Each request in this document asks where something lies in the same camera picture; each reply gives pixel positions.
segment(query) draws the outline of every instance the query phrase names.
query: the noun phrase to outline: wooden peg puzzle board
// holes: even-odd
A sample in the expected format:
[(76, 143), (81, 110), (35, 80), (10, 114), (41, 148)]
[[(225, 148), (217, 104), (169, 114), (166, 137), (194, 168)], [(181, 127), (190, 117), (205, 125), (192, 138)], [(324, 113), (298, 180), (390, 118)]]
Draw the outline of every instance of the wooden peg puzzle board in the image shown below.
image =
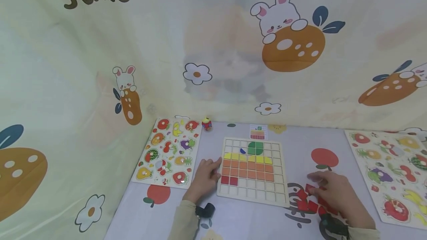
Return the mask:
[(216, 194), (289, 207), (281, 143), (225, 137)]
[(202, 125), (189, 119), (157, 119), (132, 181), (188, 189)]
[(427, 230), (427, 151), (416, 136), (346, 130), (385, 223)]

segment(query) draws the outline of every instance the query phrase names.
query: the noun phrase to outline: white flower illustration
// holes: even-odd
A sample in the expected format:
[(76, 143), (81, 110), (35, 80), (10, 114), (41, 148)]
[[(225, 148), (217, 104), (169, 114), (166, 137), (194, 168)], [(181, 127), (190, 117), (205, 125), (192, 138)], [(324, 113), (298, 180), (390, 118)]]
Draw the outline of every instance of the white flower illustration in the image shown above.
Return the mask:
[(201, 85), (203, 82), (210, 81), (212, 75), (209, 73), (209, 68), (206, 65), (197, 66), (194, 63), (185, 65), (184, 78), (191, 81), (195, 85)]
[(185, 120), (189, 120), (189, 117), (187, 117), (187, 116), (175, 115), (175, 119), (185, 119)]
[(104, 204), (105, 196), (93, 195), (86, 202), (86, 206), (79, 212), (74, 223), (79, 225), (79, 231), (85, 232), (92, 223), (100, 220), (102, 215), (101, 206)]
[(256, 107), (255, 111), (261, 113), (261, 115), (270, 115), (272, 113), (280, 113), (281, 106), (282, 105), (278, 103), (272, 104), (272, 103), (264, 102), (264, 103), (261, 103), (259, 107)]

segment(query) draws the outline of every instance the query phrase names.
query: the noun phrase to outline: orange fruit illustration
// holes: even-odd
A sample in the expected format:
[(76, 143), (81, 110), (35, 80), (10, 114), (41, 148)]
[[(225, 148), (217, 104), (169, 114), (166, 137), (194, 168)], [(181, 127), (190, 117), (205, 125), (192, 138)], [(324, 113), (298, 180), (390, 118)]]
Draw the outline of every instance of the orange fruit illustration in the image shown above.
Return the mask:
[(262, 60), (273, 71), (301, 71), (317, 61), (325, 49), (325, 35), (314, 26), (294, 31), (290, 26), (276, 32), (276, 39), (264, 46)]

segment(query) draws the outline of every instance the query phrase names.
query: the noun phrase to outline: wooden puzzle board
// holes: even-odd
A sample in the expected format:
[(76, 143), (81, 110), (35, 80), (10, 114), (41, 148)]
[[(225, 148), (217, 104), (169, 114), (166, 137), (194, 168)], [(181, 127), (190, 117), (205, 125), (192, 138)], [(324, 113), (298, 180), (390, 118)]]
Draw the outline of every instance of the wooden puzzle board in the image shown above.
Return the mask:
[(427, 151), (419, 139), (380, 131), (345, 134), (381, 220), (427, 230)]
[(216, 194), (289, 207), (281, 143), (225, 137)]
[(189, 119), (157, 119), (131, 181), (188, 189), (202, 125)]

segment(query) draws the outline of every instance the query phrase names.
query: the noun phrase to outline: red square tile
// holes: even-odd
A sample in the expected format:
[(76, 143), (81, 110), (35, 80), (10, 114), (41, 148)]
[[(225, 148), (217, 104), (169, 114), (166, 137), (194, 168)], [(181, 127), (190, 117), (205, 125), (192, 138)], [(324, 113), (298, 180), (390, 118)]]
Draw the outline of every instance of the red square tile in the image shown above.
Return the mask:
[(230, 168), (222, 167), (222, 175), (225, 175), (225, 176), (230, 175)]
[(256, 173), (252, 170), (248, 170), (248, 178), (249, 179), (256, 179)]
[(265, 180), (265, 173), (261, 171), (256, 172), (256, 178), (258, 180)]
[(221, 176), (221, 183), (228, 184), (230, 182), (230, 178), (228, 176)]
[(238, 176), (239, 175), (239, 170), (231, 168), (230, 175), (231, 176)]
[(238, 160), (232, 160), (231, 161), (231, 167), (232, 168), (238, 168), (239, 167), (239, 161)]
[(257, 171), (264, 171), (264, 164), (257, 163), (256, 164), (256, 170)]
[(231, 186), (238, 186), (238, 178), (237, 177), (230, 177), (230, 185)]
[(266, 168), (266, 172), (267, 173), (272, 173), (273, 172), (273, 165), (265, 165)]
[(266, 173), (266, 181), (274, 181), (273, 173)]
[(240, 167), (241, 169), (246, 170), (246, 169), (248, 168), (248, 163), (247, 163), (247, 162), (243, 162), (243, 161), (241, 161), (241, 162), (239, 163), (239, 167)]
[(230, 167), (231, 161), (229, 159), (224, 159), (222, 161), (222, 166), (223, 167)]
[(248, 170), (255, 170), (255, 162), (248, 162)]
[(247, 170), (239, 170), (239, 177), (246, 178), (248, 176)]

